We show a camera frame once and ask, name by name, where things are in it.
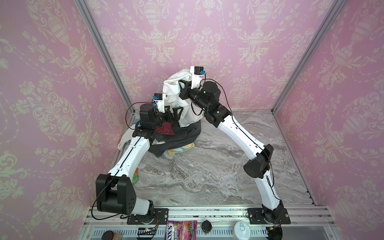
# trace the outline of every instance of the black lid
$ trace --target black lid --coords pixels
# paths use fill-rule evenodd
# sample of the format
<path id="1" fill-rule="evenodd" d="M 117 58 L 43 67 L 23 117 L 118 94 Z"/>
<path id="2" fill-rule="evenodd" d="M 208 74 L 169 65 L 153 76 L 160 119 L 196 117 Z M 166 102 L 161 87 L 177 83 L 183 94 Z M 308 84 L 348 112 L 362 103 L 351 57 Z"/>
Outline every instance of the black lid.
<path id="1" fill-rule="evenodd" d="M 212 224 L 208 220 L 205 220 L 201 224 L 201 229 L 203 230 L 203 232 L 209 233 L 212 230 Z"/>
<path id="2" fill-rule="evenodd" d="M 112 231 L 106 231 L 103 236 L 101 237 L 101 240 L 112 240 L 113 239 L 113 232 Z"/>

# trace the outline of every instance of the robotic arm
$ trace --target robotic arm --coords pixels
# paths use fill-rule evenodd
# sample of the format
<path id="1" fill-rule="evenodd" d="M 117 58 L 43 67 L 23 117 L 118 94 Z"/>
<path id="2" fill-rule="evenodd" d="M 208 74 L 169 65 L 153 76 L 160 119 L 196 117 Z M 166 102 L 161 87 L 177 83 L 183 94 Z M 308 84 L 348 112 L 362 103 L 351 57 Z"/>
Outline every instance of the robotic arm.
<path id="1" fill-rule="evenodd" d="M 191 99 L 204 110 L 208 122 L 225 132 L 237 143 L 250 159 L 245 172 L 254 178 L 262 196 L 265 220 L 276 223 L 284 213 L 282 201 L 278 198 L 270 174 L 269 162 L 273 153 L 270 144 L 264 145 L 245 130 L 225 106 L 219 103 L 220 90 L 215 82 L 207 81 L 199 89 L 196 83 L 199 75 L 204 75 L 202 67 L 191 67 L 192 81 L 180 80 L 181 99 Z M 100 174 L 96 180 L 97 208 L 99 211 L 117 214 L 136 214 L 143 223 L 148 223 L 154 215 L 153 202 L 136 197 L 131 179 L 156 136 L 157 127 L 164 122 L 177 122 L 178 110 L 164 108 L 164 94 L 155 94 L 156 106 L 146 103 L 140 106 L 140 126 L 136 125 L 128 149 L 108 174 Z"/>

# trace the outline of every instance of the candy bag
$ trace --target candy bag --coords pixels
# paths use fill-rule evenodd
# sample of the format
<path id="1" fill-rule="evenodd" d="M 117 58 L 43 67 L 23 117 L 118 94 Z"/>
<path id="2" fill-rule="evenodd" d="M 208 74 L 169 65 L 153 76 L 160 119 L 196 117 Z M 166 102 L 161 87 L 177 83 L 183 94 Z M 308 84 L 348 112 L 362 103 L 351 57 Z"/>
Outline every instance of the candy bag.
<path id="1" fill-rule="evenodd" d="M 168 221 L 164 240 L 196 240 L 197 221 Z"/>

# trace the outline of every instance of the marble floor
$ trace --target marble floor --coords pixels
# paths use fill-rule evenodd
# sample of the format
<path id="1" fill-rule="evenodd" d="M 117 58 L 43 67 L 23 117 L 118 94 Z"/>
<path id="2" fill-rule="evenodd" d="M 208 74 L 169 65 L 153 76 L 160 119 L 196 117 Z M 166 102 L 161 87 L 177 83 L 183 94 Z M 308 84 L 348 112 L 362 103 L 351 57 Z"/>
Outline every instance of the marble floor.
<path id="1" fill-rule="evenodd" d="M 270 110 L 235 111 L 242 126 L 264 144 L 274 147 L 275 188 L 287 204 L 310 204 L 304 182 L 293 162 Z M 244 152 L 222 131 L 202 119 L 195 147 L 157 158 L 147 152 L 141 160 L 136 194 L 155 205 L 258 204 L 255 182 L 243 170 Z"/>

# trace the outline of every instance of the damask floral pattern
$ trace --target damask floral pattern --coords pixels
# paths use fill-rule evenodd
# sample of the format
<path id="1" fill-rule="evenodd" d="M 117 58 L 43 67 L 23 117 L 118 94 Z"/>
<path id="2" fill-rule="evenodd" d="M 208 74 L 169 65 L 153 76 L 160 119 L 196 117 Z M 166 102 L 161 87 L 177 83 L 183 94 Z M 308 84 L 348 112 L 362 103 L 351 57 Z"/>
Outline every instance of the damask floral pattern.
<path id="1" fill-rule="evenodd" d="M 124 131 L 126 107 L 75 6 L 2 2 L 0 239 L 77 239 L 90 179 Z"/>
<path id="2" fill-rule="evenodd" d="M 234 109 L 268 109 L 333 1 L 86 2 L 132 102 L 161 91 L 162 76 L 199 65 Z"/>
<path id="3" fill-rule="evenodd" d="M 383 34 L 384 1 L 347 1 L 277 113 L 346 240 L 384 227 Z"/>

